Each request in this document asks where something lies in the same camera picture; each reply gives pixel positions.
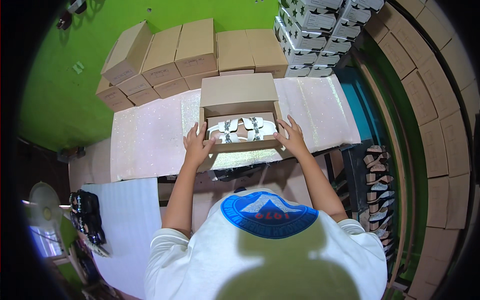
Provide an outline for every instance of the brown cardboard box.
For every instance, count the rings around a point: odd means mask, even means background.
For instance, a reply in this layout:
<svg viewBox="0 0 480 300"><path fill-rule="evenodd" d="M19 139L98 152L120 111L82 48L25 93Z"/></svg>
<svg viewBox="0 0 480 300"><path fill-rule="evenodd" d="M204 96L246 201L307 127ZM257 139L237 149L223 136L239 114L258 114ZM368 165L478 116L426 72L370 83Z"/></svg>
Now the brown cardboard box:
<svg viewBox="0 0 480 300"><path fill-rule="evenodd" d="M130 77L117 84L116 87L118 87L125 95L130 96L149 88L150 84L143 75L137 74L134 77Z"/></svg>
<svg viewBox="0 0 480 300"><path fill-rule="evenodd" d="M175 64L183 77L218 69L213 19L183 25Z"/></svg>
<svg viewBox="0 0 480 300"><path fill-rule="evenodd" d="M388 33L388 28L373 14L365 25L365 30L373 37L375 42L380 43L382 38Z"/></svg>
<svg viewBox="0 0 480 300"><path fill-rule="evenodd" d="M135 103L136 106L143 105L145 103L151 102L153 100L157 100L159 98L160 96L156 93L156 91L152 87L149 87L146 90L143 90L131 96L128 96L128 99L130 99L130 101Z"/></svg>
<svg viewBox="0 0 480 300"><path fill-rule="evenodd" d="M384 4L382 9L377 13L378 18L392 30L403 16L388 2Z"/></svg>
<svg viewBox="0 0 480 300"><path fill-rule="evenodd" d="M475 79L475 73L458 34L455 34L440 52L452 71L460 91L469 86Z"/></svg>
<svg viewBox="0 0 480 300"><path fill-rule="evenodd" d="M95 93L103 102L113 101L114 99L124 99L126 96L122 91L110 83L102 76L98 83L98 88Z"/></svg>
<svg viewBox="0 0 480 300"><path fill-rule="evenodd" d="M420 0L398 0L398 4L403 6L414 18L416 18L425 5Z"/></svg>
<svg viewBox="0 0 480 300"><path fill-rule="evenodd" d="M423 37L413 28L404 17L392 29L392 34L407 51L417 67L421 67L429 57L433 56L432 50L423 40Z"/></svg>
<svg viewBox="0 0 480 300"><path fill-rule="evenodd" d="M127 98L117 98L111 101L107 101L105 102L105 104L114 112L119 112L135 106Z"/></svg>
<svg viewBox="0 0 480 300"><path fill-rule="evenodd" d="M428 179L427 226L445 228L448 195L448 176Z"/></svg>
<svg viewBox="0 0 480 300"><path fill-rule="evenodd" d="M122 32L105 60L102 76L112 84L119 84L140 73L151 39L146 21Z"/></svg>
<svg viewBox="0 0 480 300"><path fill-rule="evenodd" d="M462 115L457 111L440 120L448 159L448 176L455 177L470 172L467 134Z"/></svg>
<svg viewBox="0 0 480 300"><path fill-rule="evenodd" d="M423 125L437 118L437 111L428 94L427 87L420 78L418 70L414 70L402 80L418 125Z"/></svg>
<svg viewBox="0 0 480 300"><path fill-rule="evenodd" d="M160 98L165 99L176 94L188 91L188 85L185 79L179 78L153 87Z"/></svg>
<svg viewBox="0 0 480 300"><path fill-rule="evenodd" d="M181 77L175 64L181 27L175 26L154 35L142 68L142 75L150 86Z"/></svg>
<svg viewBox="0 0 480 300"><path fill-rule="evenodd" d="M211 117L272 112L281 119L278 95L270 73L241 74L205 78L200 95L200 122ZM275 122L281 134L285 131ZM251 150L280 146L273 135L262 141L222 144L217 140L211 152Z"/></svg>
<svg viewBox="0 0 480 300"><path fill-rule="evenodd" d="M469 86L463 89L461 93L473 134L475 127L475 114L478 114L480 110L480 93L477 80L474 80Z"/></svg>
<svg viewBox="0 0 480 300"><path fill-rule="evenodd" d="M385 35L378 46L387 56L400 79L403 79L415 69L412 59L391 33Z"/></svg>
<svg viewBox="0 0 480 300"><path fill-rule="evenodd" d="M245 30L224 31L216 34L218 70L255 70Z"/></svg>
<svg viewBox="0 0 480 300"><path fill-rule="evenodd" d="M427 227L421 256L449 262L455 251L459 230Z"/></svg>
<svg viewBox="0 0 480 300"><path fill-rule="evenodd" d="M431 56L418 72L430 92L439 119L444 119L460 109L452 87L435 56Z"/></svg>
<svg viewBox="0 0 480 300"><path fill-rule="evenodd" d="M184 77L184 79L190 90L196 90L197 88L202 87L202 80L204 78L215 77L215 76L218 76L218 71L216 70L195 74L195 75L190 75L190 76Z"/></svg>
<svg viewBox="0 0 480 300"><path fill-rule="evenodd" d="M247 29L248 43L255 63L255 73L271 73L283 78L288 63L273 29Z"/></svg>
<svg viewBox="0 0 480 300"><path fill-rule="evenodd" d="M448 175L447 154L440 121L438 119L430 121L419 126L419 130L425 153L427 177Z"/></svg>
<svg viewBox="0 0 480 300"><path fill-rule="evenodd" d="M455 34L455 29L443 12L437 13L436 16L430 11L428 6L429 5L418 15L417 22L427 32L430 38L432 38L437 47L442 49Z"/></svg>
<svg viewBox="0 0 480 300"><path fill-rule="evenodd" d="M470 174L448 179L447 229L465 228L470 192Z"/></svg>

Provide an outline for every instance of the green wall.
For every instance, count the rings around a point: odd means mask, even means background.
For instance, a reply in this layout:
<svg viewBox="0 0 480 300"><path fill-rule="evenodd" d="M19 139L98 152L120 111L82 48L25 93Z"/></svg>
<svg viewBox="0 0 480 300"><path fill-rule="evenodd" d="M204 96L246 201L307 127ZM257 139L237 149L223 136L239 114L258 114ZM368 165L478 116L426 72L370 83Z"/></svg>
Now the green wall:
<svg viewBox="0 0 480 300"><path fill-rule="evenodd" d="M19 135L57 151L85 146L111 133L113 112L95 96L100 70L120 33L147 20L153 33L214 18L218 32L271 28L276 0L89 0L66 31L52 23L28 76ZM80 62L80 74L73 65Z"/></svg>

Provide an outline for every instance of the glitter fabric sheet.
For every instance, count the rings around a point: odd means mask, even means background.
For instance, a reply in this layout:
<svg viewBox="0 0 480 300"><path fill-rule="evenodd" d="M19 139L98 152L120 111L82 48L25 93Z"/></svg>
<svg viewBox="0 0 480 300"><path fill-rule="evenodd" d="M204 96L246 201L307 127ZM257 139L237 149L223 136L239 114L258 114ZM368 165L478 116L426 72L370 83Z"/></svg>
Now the glitter fabric sheet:
<svg viewBox="0 0 480 300"><path fill-rule="evenodd" d="M300 125L310 152L360 143L347 98L335 75L275 79L280 110ZM198 121L201 90L158 99L115 113L111 142L112 181L178 174L183 136ZM289 157L284 148L210 155L200 167L227 169Z"/></svg>

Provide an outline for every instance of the cardboard box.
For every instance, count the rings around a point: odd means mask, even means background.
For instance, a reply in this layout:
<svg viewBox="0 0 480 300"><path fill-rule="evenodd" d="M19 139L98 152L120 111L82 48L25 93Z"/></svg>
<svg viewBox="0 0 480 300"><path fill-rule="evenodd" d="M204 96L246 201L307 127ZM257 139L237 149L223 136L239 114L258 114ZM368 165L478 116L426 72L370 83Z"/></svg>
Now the cardboard box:
<svg viewBox="0 0 480 300"><path fill-rule="evenodd" d="M297 21L302 31L320 29L331 32L338 18L337 12L305 5L301 1L293 1L285 9Z"/></svg>
<svg viewBox="0 0 480 300"><path fill-rule="evenodd" d="M469 86L475 79L475 73L458 34L455 34L440 52L452 71L460 91Z"/></svg>
<svg viewBox="0 0 480 300"><path fill-rule="evenodd" d="M421 256L449 262L455 251L459 230L427 227Z"/></svg>
<svg viewBox="0 0 480 300"><path fill-rule="evenodd" d="M352 0L355 4L359 4L374 12L379 12L384 5L384 0Z"/></svg>
<svg viewBox="0 0 480 300"><path fill-rule="evenodd" d="M468 212L470 174L448 179L447 229L463 229Z"/></svg>
<svg viewBox="0 0 480 300"><path fill-rule="evenodd" d="M360 34L362 29L363 26L358 23L350 22L346 19L338 19L338 22L332 31L332 35L353 41Z"/></svg>
<svg viewBox="0 0 480 300"><path fill-rule="evenodd" d="M175 64L183 77L218 70L213 19L183 25Z"/></svg>
<svg viewBox="0 0 480 300"><path fill-rule="evenodd" d="M329 66L312 66L312 70L308 74L308 77L328 77L333 74L333 70Z"/></svg>
<svg viewBox="0 0 480 300"><path fill-rule="evenodd" d="M428 179L427 226L445 228L448 195L448 176Z"/></svg>
<svg viewBox="0 0 480 300"><path fill-rule="evenodd" d="M110 83L105 77L100 78L95 93L103 102L124 99L127 96L116 86Z"/></svg>
<svg viewBox="0 0 480 300"><path fill-rule="evenodd" d="M448 159L448 176L455 177L470 172L467 134L460 111L440 120Z"/></svg>
<svg viewBox="0 0 480 300"><path fill-rule="evenodd" d="M392 29L392 34L407 51L417 67L421 67L428 58L433 56L432 50L423 40L423 37L404 17L399 18L398 23Z"/></svg>
<svg viewBox="0 0 480 300"><path fill-rule="evenodd" d="M108 106L114 112L119 112L135 106L127 98L116 98L114 100L106 101L105 105Z"/></svg>
<svg viewBox="0 0 480 300"><path fill-rule="evenodd" d="M365 25L365 30L373 37L375 42L380 43L382 38L388 33L388 28L374 14Z"/></svg>
<svg viewBox="0 0 480 300"><path fill-rule="evenodd" d="M242 74L205 78L200 95L200 122L207 118L234 114L272 112L274 119L282 119L278 95L271 74ZM275 121L280 134L285 131ZM262 141L222 144L217 140L211 152L252 150L280 146L273 135Z"/></svg>
<svg viewBox="0 0 480 300"><path fill-rule="evenodd" d="M255 70L255 63L245 30L219 32L216 37L218 70L220 72Z"/></svg>
<svg viewBox="0 0 480 300"><path fill-rule="evenodd" d="M304 5L323 8L336 12L343 0L300 0Z"/></svg>
<svg viewBox="0 0 480 300"><path fill-rule="evenodd" d="M388 29L392 30L403 16L390 3L385 3L382 9L377 14Z"/></svg>
<svg viewBox="0 0 480 300"><path fill-rule="evenodd" d="M322 50L325 47L328 35L321 32L302 31L283 7L280 7L278 14L279 17L275 17L274 25L277 38L279 38L280 23L283 23L295 48Z"/></svg>
<svg viewBox="0 0 480 300"><path fill-rule="evenodd" d="M248 44L255 63L255 73L271 73L283 78L288 62L272 29L247 29Z"/></svg>
<svg viewBox="0 0 480 300"><path fill-rule="evenodd" d="M128 96L128 99L132 101L136 106L140 106L145 103L152 102L153 100L157 100L159 98L160 96L152 87L149 87L146 90L143 90L131 96Z"/></svg>
<svg viewBox="0 0 480 300"><path fill-rule="evenodd" d="M439 49L455 34L455 29L436 1L430 1L417 17L417 22L427 32Z"/></svg>
<svg viewBox="0 0 480 300"><path fill-rule="evenodd" d="M361 25L365 25L372 16L371 10L353 2L352 0L346 0L345 4L342 5L342 8L340 8L338 13L340 14L340 18Z"/></svg>
<svg viewBox="0 0 480 300"><path fill-rule="evenodd" d="M427 177L448 175L447 154L440 121L438 119L430 121L419 126L419 130L425 153Z"/></svg>
<svg viewBox="0 0 480 300"><path fill-rule="evenodd" d="M285 77L307 77L312 66L288 66Z"/></svg>
<svg viewBox="0 0 480 300"><path fill-rule="evenodd" d="M220 76L253 74L255 73L255 70L237 70L237 71L226 71L226 72L219 72L219 73L220 73Z"/></svg>
<svg viewBox="0 0 480 300"><path fill-rule="evenodd" d="M331 36L328 38L324 51L345 54L352 47L352 42L343 37Z"/></svg>
<svg viewBox="0 0 480 300"><path fill-rule="evenodd" d="M416 18L425 7L420 0L398 0L397 2L414 18Z"/></svg>
<svg viewBox="0 0 480 300"><path fill-rule="evenodd" d="M322 51L318 54L315 65L335 67L336 63L340 60L341 57L342 55L338 53Z"/></svg>
<svg viewBox="0 0 480 300"><path fill-rule="evenodd" d="M218 75L219 75L218 71L210 71L210 72L190 75L190 76L184 77L183 79L185 79L185 82L187 83L188 88L190 90L196 90L197 88L202 87L202 80L204 78L215 77Z"/></svg>
<svg viewBox="0 0 480 300"><path fill-rule="evenodd" d="M169 82L155 85L153 89L155 89L161 99L165 99L189 90L188 85L183 78L174 79Z"/></svg>
<svg viewBox="0 0 480 300"><path fill-rule="evenodd" d="M431 56L418 72L430 93L440 120L460 109L453 89L435 56Z"/></svg>
<svg viewBox="0 0 480 300"><path fill-rule="evenodd" d="M403 79L415 69L412 59L391 33L385 35L378 46L387 56L400 79Z"/></svg>
<svg viewBox="0 0 480 300"><path fill-rule="evenodd" d="M318 59L318 51L295 49L285 27L280 24L280 46L290 65L314 65Z"/></svg>
<svg viewBox="0 0 480 300"><path fill-rule="evenodd" d="M412 105L418 125L436 119L437 111L418 71L414 70L402 79L402 84Z"/></svg>
<svg viewBox="0 0 480 300"><path fill-rule="evenodd" d="M142 75L150 86L181 77L175 64L175 53L182 25L156 33L142 67Z"/></svg>
<svg viewBox="0 0 480 300"><path fill-rule="evenodd" d="M127 96L133 95L150 87L150 84L141 74L117 84L117 87Z"/></svg>
<svg viewBox="0 0 480 300"><path fill-rule="evenodd" d="M119 84L140 73L152 35L146 21L122 32L105 60L102 76Z"/></svg>

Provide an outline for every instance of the white t-shirt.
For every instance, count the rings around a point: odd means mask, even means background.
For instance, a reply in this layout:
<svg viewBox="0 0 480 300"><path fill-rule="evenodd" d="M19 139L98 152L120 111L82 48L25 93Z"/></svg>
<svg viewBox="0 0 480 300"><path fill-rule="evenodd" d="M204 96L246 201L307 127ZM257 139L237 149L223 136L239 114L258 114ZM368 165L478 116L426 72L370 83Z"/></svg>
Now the white t-shirt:
<svg viewBox="0 0 480 300"><path fill-rule="evenodd" d="M145 294L157 299L380 299L383 245L356 220L285 201L269 189L218 201L188 239L158 230Z"/></svg>

